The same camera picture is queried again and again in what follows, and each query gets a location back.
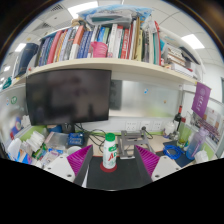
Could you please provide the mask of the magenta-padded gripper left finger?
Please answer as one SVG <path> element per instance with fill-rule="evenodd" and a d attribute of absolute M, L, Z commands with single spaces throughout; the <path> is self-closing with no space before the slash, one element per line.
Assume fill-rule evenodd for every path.
<path fill-rule="evenodd" d="M 61 155 L 51 162 L 45 171 L 59 176 L 79 186 L 87 185 L 89 163 L 93 156 L 93 146 L 89 145 L 71 155 Z"/>

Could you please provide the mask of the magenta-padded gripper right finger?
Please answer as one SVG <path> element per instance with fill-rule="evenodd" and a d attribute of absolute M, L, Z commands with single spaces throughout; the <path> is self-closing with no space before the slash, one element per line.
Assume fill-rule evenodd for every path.
<path fill-rule="evenodd" d="M 134 146 L 134 156 L 140 176 L 145 185 L 164 178 L 181 169 L 168 156 L 157 156 L 156 154 L 138 145 Z"/>

